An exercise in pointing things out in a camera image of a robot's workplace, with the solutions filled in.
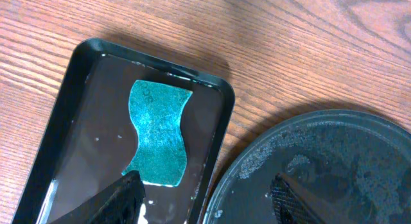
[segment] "blue fabric piece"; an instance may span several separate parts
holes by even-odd
[[[184,107],[192,92],[162,83],[137,80],[128,101],[137,130],[137,152],[123,175],[138,170],[143,182],[178,186],[187,166],[180,131]]]

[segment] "wooden surface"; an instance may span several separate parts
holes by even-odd
[[[231,83],[214,179],[259,134],[309,111],[365,110],[411,130],[411,0],[0,0],[0,12],[0,223],[89,37]]]

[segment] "black surface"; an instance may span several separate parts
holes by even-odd
[[[71,57],[13,223],[36,222],[53,179],[58,187],[49,221],[121,176],[137,148],[127,109],[137,79],[193,91],[180,125],[188,153],[186,173],[176,188],[146,185],[144,202],[150,223],[197,222],[234,106],[231,86],[215,76],[90,39]]]
[[[382,118],[325,110],[258,137],[220,180],[204,223],[277,223],[270,184],[286,173],[356,223],[410,223],[411,135]]]
[[[138,171],[131,171],[52,224],[136,224],[145,197]]]

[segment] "teal felt piece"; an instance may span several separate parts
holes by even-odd
[[[123,175],[138,170],[143,182],[180,184],[187,166],[180,120],[191,94],[189,90],[162,83],[138,80],[133,84],[128,111],[139,144]]]

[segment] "wooden table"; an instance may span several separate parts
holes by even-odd
[[[411,0],[0,0],[0,222],[17,207],[72,50],[100,37],[224,77],[214,179],[259,134],[326,108],[411,130]]]

